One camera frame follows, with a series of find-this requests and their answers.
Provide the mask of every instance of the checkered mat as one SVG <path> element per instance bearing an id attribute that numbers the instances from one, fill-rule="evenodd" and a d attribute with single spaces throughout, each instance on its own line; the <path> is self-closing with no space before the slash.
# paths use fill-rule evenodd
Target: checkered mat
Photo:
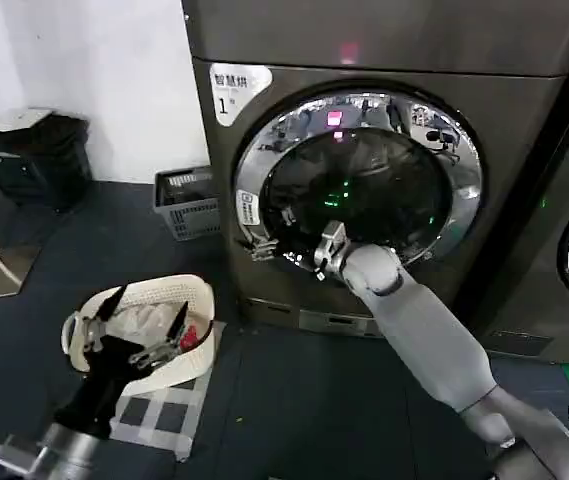
<path id="1" fill-rule="evenodd" d="M 215 349 L 224 327 L 215 322 Z M 154 392 L 121 397 L 111 420 L 111 439 L 175 452 L 178 461 L 188 459 L 206 399 L 215 363 L 204 375 Z"/>

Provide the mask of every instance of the gray plastic basket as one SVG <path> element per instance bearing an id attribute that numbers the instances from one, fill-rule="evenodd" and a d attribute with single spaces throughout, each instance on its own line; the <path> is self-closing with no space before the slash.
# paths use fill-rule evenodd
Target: gray plastic basket
<path id="1" fill-rule="evenodd" d="M 220 216 L 211 168 L 156 173 L 153 210 L 164 217 L 176 240 L 218 233 Z"/>

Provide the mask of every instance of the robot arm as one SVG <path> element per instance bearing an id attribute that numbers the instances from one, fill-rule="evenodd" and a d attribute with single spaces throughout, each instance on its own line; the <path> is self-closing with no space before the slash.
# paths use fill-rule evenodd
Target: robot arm
<path id="1" fill-rule="evenodd" d="M 330 222 L 315 251 L 318 275 L 342 280 L 373 314 L 424 390 L 453 408 L 482 440 L 501 447 L 501 480 L 569 480 L 569 431 L 497 385 L 486 352 L 450 310 L 402 267 L 395 252 L 353 245 Z"/>

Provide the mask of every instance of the door glass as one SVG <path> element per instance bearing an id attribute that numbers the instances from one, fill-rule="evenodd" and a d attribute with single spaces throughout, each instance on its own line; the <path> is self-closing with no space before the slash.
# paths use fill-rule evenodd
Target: door glass
<path id="1" fill-rule="evenodd" d="M 266 226 L 286 248 L 312 254 L 329 220 L 356 242 L 396 249 L 407 264 L 437 240 L 452 200 L 433 154 L 405 135 L 335 130 L 293 149 L 262 190 Z"/>

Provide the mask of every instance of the white laundry basket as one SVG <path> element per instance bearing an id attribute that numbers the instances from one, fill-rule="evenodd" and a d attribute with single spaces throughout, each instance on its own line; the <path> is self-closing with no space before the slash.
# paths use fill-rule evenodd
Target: white laundry basket
<path id="1" fill-rule="evenodd" d="M 69 356 L 73 367 L 81 372 L 88 372 L 89 366 L 84 358 L 84 333 L 81 319 L 93 317 L 104 299 L 113 295 L 119 287 L 100 292 L 91 297 L 80 309 L 72 314 L 62 327 L 62 350 Z M 126 287 L 116 314 L 124 309 L 161 303 L 178 304 L 188 301 L 188 316 L 197 316 L 198 321 L 210 324 L 215 315 L 213 289 L 195 275 L 172 275 L 154 278 L 143 282 L 131 283 Z M 142 380 L 129 383 L 123 396 L 139 395 L 154 390 L 192 380 L 204 374 L 215 358 L 215 333 L 197 348 L 177 356 L 171 362 L 158 368 L 152 375 Z"/>

